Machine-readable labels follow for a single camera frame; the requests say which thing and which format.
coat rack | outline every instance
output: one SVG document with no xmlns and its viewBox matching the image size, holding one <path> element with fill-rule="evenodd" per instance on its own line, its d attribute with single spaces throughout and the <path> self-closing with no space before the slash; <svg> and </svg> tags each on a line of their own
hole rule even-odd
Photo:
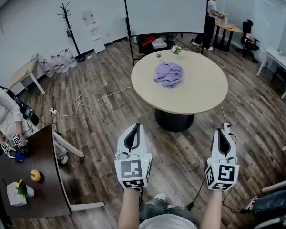
<svg viewBox="0 0 286 229">
<path fill-rule="evenodd" d="M 64 6 L 64 4 L 62 3 L 62 6 L 60 6 L 60 8 L 62 8 L 63 14 L 57 14 L 57 15 L 63 16 L 63 17 L 66 19 L 66 21 L 67 21 L 68 27 L 65 28 L 65 30 L 67 30 L 67 36 L 70 37 L 70 38 L 72 38 L 72 40 L 73 40 L 73 42 L 74 42 L 74 45 L 75 45 L 75 47 L 76 47 L 76 51 L 77 51 L 77 53 L 78 53 L 77 62 L 80 63 L 80 62 L 85 61 L 85 60 L 86 60 L 86 57 L 81 55 L 81 53 L 80 53 L 80 51 L 79 51 L 79 49 L 78 49 L 78 47 L 77 47 L 77 44 L 76 44 L 76 41 L 75 41 L 75 38 L 74 38 L 74 35 L 73 35 L 73 32 L 72 32 L 72 29 L 71 29 L 72 26 L 70 25 L 69 20 L 68 20 L 68 17 L 69 17 L 70 15 L 72 15 L 72 14 L 68 14 L 69 11 L 70 11 L 70 10 L 67 10 L 67 6 L 68 6 L 68 5 L 69 5 L 69 3 L 68 3 L 66 6 Z"/>
</svg>

purple cloth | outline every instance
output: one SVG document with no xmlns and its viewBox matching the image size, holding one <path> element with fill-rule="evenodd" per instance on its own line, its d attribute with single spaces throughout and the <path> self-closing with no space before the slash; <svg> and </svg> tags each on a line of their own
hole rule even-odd
<svg viewBox="0 0 286 229">
<path fill-rule="evenodd" d="M 174 62 L 161 63 L 156 67 L 155 82 L 162 82 L 163 87 L 173 88 L 182 81 L 182 67 Z"/>
</svg>

blue jeans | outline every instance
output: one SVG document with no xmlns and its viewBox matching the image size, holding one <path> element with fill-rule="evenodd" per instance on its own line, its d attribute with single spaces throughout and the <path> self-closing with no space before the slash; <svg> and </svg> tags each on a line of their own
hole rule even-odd
<svg viewBox="0 0 286 229">
<path fill-rule="evenodd" d="M 153 204 L 145 204 L 140 211 L 140 223 L 145 221 L 146 219 L 163 215 L 163 214 L 173 214 L 176 216 L 183 217 L 190 222 L 194 223 L 195 226 L 199 229 L 199 223 L 198 221 L 193 217 L 193 215 L 190 214 L 190 212 L 182 208 L 180 206 L 174 207 L 174 208 L 169 208 L 166 209 L 168 206 L 167 202 L 164 202 L 163 200 L 157 200 L 157 199 L 152 199 L 150 200 Z"/>
</svg>

blue object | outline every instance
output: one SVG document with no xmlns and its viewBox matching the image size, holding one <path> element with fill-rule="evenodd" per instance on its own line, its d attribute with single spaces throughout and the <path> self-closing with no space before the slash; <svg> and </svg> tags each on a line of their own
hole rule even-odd
<svg viewBox="0 0 286 229">
<path fill-rule="evenodd" d="M 18 152 L 16 152 L 16 154 L 15 154 L 15 159 L 16 159 L 16 161 L 18 161 L 18 162 L 22 162 L 22 161 L 25 159 L 25 157 L 24 157 L 24 155 L 21 154 L 20 151 L 18 151 Z"/>
</svg>

whiteboard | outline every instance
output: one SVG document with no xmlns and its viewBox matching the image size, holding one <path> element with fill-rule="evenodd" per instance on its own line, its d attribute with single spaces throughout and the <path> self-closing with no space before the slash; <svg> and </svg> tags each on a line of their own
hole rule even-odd
<svg viewBox="0 0 286 229">
<path fill-rule="evenodd" d="M 203 33 L 207 0 L 126 0 L 132 35 Z"/>
</svg>

